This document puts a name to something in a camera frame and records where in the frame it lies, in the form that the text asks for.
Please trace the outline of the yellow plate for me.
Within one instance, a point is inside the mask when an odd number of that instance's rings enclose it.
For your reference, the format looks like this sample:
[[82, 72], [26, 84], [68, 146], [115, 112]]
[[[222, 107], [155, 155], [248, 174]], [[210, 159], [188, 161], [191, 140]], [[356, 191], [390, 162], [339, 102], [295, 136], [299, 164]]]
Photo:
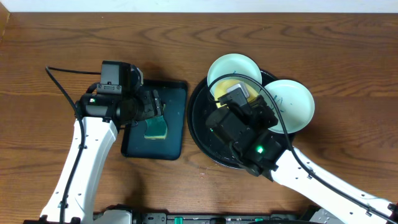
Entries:
[[248, 102], [254, 100], [259, 95], [259, 91], [255, 90], [248, 81], [238, 79], [220, 80], [215, 84], [213, 92], [215, 100], [235, 89], [240, 89]]

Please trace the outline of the green yellow sponge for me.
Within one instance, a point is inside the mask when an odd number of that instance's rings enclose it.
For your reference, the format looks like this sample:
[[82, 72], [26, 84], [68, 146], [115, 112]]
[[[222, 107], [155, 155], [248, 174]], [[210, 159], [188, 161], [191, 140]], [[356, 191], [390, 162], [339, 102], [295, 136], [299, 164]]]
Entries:
[[165, 139], [167, 137], [168, 127], [163, 115], [147, 119], [146, 124], [145, 139]]

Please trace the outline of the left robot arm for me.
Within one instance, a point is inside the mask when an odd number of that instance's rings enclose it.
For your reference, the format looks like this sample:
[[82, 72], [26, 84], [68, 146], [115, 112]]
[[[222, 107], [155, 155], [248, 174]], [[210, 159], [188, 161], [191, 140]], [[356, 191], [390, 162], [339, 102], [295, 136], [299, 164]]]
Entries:
[[72, 144], [58, 184], [36, 223], [133, 223], [134, 212], [124, 205], [112, 206], [96, 218], [96, 191], [120, 127], [162, 115], [158, 92], [88, 92], [74, 109]]

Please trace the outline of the light green plate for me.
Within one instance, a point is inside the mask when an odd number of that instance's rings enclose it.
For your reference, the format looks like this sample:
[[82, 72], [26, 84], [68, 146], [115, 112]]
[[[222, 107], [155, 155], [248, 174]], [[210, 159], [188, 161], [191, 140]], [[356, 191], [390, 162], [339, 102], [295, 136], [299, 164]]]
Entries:
[[226, 54], [211, 65], [207, 75], [208, 85], [216, 78], [230, 73], [242, 74], [262, 83], [261, 71], [251, 58], [242, 54]]
[[289, 134], [300, 131], [311, 122], [315, 102], [310, 91], [301, 83], [277, 80], [267, 84], [265, 89], [276, 102]]

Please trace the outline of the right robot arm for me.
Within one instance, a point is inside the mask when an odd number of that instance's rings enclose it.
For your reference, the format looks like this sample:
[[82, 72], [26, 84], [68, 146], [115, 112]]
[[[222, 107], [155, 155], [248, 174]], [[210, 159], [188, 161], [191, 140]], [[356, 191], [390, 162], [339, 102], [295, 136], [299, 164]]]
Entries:
[[253, 176], [286, 186], [344, 223], [397, 223], [397, 205], [369, 195], [323, 169], [292, 145], [287, 122], [274, 99], [227, 93], [215, 101], [206, 127]]

